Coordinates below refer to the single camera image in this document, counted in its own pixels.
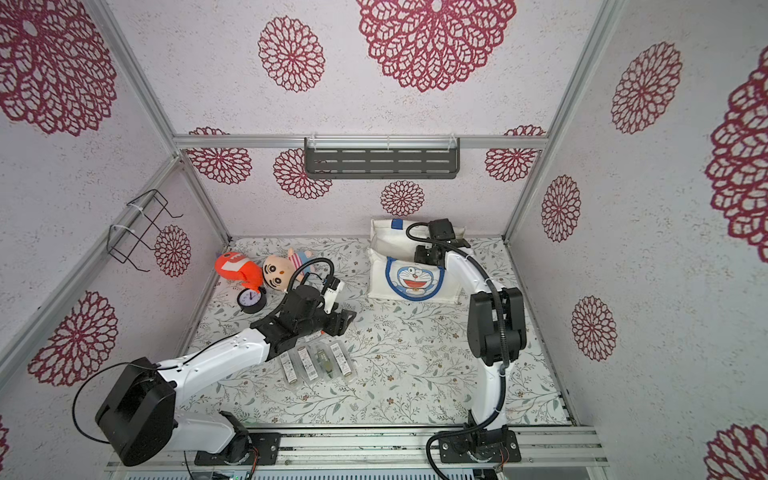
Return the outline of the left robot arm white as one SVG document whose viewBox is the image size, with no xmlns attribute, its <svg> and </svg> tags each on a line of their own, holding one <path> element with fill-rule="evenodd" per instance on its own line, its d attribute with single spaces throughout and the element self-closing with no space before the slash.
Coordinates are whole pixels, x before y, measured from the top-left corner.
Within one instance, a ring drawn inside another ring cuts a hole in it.
<svg viewBox="0 0 768 480">
<path fill-rule="evenodd" d="M 95 415 L 121 462 L 133 467 L 162 452 L 195 451 L 243 462 L 253 451 L 248 429 L 228 411 L 181 411 L 188 398 L 241 370 L 267 363 L 316 332 L 341 336 L 356 318 L 333 289 L 299 286 L 251 325 L 196 353 L 153 363 L 129 362 Z"/>
</svg>

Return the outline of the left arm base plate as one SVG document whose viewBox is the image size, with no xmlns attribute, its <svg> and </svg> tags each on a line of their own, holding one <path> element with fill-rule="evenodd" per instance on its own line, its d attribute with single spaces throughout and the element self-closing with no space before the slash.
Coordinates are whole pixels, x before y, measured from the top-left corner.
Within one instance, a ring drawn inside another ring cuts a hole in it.
<svg viewBox="0 0 768 480">
<path fill-rule="evenodd" d="M 198 451 L 195 466 L 273 466 L 277 462 L 282 435 L 278 432 L 250 432 L 249 439 L 236 435 L 220 453 Z"/>
</svg>

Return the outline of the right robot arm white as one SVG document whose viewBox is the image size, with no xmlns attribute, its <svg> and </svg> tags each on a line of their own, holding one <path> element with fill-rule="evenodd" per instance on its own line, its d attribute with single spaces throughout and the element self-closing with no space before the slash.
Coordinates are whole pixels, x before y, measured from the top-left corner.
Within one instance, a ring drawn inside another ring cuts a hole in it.
<svg viewBox="0 0 768 480">
<path fill-rule="evenodd" d="M 492 279 L 469 248 L 429 240 L 417 248 L 415 258 L 442 267 L 469 296 L 467 341 L 480 362 L 470 428 L 499 429 L 507 423 L 508 379 L 527 345 L 522 292 Z"/>
</svg>

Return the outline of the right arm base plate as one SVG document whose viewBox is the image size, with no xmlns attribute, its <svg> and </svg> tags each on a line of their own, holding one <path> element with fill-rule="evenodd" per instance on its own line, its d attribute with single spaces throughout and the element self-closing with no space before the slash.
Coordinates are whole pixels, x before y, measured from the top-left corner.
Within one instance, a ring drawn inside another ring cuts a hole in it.
<svg viewBox="0 0 768 480">
<path fill-rule="evenodd" d="M 522 459 L 515 432 L 507 425 L 495 430 L 439 439 L 442 463 L 518 463 Z"/>
</svg>

